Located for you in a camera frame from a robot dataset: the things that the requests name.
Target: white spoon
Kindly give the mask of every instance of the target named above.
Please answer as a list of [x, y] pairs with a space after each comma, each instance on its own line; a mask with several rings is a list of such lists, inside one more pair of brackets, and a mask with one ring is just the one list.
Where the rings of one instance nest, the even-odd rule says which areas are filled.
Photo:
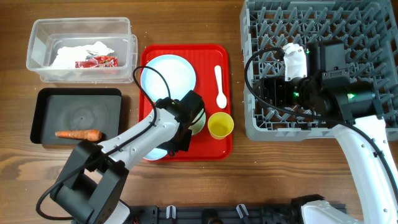
[[216, 65], [214, 67], [214, 72], [216, 73], [217, 87], [218, 87], [218, 96], [216, 99], [217, 105], [219, 108], [224, 109], [226, 107], [226, 97], [223, 93], [223, 81], [221, 74], [221, 66]]

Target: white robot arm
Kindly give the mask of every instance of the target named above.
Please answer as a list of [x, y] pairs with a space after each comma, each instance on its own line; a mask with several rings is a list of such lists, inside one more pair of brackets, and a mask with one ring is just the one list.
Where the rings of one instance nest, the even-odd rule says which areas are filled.
[[[391, 156], [386, 136], [386, 123], [376, 116], [355, 120], [355, 126], [365, 132], [384, 154], [394, 179], [398, 179], [397, 167]], [[381, 160], [374, 155], [372, 146], [357, 132], [342, 125], [333, 133], [347, 158], [361, 201], [364, 221], [358, 221], [336, 210], [326, 201], [314, 201], [302, 206], [305, 224], [337, 223], [397, 223], [398, 205], [394, 191]]]
[[[175, 120], [175, 116], [165, 109], [157, 109], [158, 120], [156, 126], [152, 127], [148, 132], [124, 146], [121, 151], [109, 155], [113, 161], [123, 161], [126, 168], [131, 170], [146, 154], [164, 142], [171, 140], [178, 131], [179, 123]], [[107, 141], [99, 143], [102, 146], [102, 152], [108, 153], [118, 144], [135, 136], [141, 132], [152, 121], [153, 111], [142, 121], [132, 128], [128, 129], [121, 135]], [[110, 215], [104, 224], [122, 224], [130, 214], [130, 209], [121, 201], [118, 202], [114, 212]]]

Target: carrot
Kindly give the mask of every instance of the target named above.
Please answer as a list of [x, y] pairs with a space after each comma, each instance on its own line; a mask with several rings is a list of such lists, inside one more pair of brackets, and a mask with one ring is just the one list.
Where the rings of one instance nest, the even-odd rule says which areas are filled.
[[87, 139], [89, 141], [99, 141], [102, 133], [99, 130], [75, 130], [75, 131], [57, 131], [56, 137], [72, 138], [72, 139]]

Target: white plate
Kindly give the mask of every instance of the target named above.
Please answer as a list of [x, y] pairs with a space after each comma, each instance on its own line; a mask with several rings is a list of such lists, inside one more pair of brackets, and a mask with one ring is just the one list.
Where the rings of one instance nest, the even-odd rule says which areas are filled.
[[[152, 59], [146, 66], [156, 69], [170, 88], [173, 100], [181, 100], [190, 90], [195, 88], [197, 78], [192, 65], [177, 55], [161, 55]], [[141, 85], [153, 100], [168, 97], [163, 79], [154, 71], [145, 68], [141, 74]]]
[[167, 155], [166, 150], [155, 148], [151, 150], [151, 152], [149, 152], [146, 156], [144, 156], [144, 159], [149, 161], [155, 161], [165, 157], [166, 155]]

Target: gray dish rack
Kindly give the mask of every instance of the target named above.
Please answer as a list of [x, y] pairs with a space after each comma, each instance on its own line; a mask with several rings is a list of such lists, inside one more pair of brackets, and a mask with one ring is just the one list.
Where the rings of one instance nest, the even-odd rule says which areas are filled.
[[[261, 49], [294, 42], [302, 46], [341, 39], [352, 82], [374, 84], [381, 99], [387, 138], [398, 139], [398, 30], [390, 0], [245, 0], [240, 15], [244, 64]], [[274, 54], [256, 57], [249, 68], [252, 85], [262, 77], [284, 74], [284, 63]], [[316, 111], [302, 113], [316, 115]], [[253, 141], [302, 141], [333, 138], [325, 123], [264, 110], [244, 88], [246, 135]]]

